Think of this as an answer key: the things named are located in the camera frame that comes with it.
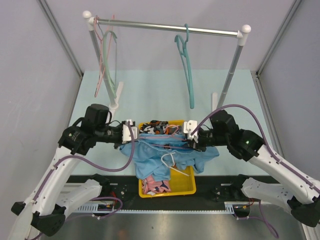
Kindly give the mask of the light blue shorts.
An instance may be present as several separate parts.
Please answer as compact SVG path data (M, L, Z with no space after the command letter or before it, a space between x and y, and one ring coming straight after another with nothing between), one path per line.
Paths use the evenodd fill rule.
M176 166L179 171L192 167L197 174L203 173L205 163L220 155L214 146L207 147L206 151L196 151L188 147L182 135L155 136L143 133L134 145L127 143L118 149L127 157L134 149L132 161L136 177L144 180L152 176L157 182L170 180L170 167L173 166Z

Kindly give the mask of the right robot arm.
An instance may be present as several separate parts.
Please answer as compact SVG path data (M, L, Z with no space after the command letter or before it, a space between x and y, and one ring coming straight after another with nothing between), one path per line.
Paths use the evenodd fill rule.
M320 182L299 170L271 148L264 132L256 134L239 128L234 117L223 106L211 112L205 120L212 127L203 130L202 122L183 123L187 145L204 152L208 147L225 146L239 160L248 162L273 177L279 185L260 182L239 175L230 188L231 196L266 201L283 208L300 223L315 228L320 223Z

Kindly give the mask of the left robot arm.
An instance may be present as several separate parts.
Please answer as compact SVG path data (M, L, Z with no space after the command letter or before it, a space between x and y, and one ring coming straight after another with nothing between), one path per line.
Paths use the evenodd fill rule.
M117 148L133 143L137 136L131 120L112 125L112 112L102 104L91 104L85 115L67 127L58 141L54 157L33 192L24 201L15 202L11 211L17 216L8 239L36 240L55 235L66 219L91 200L112 199L110 181L100 174L62 195L67 180L80 162L105 172L120 172L125 167L106 168L85 158L97 143L112 143Z

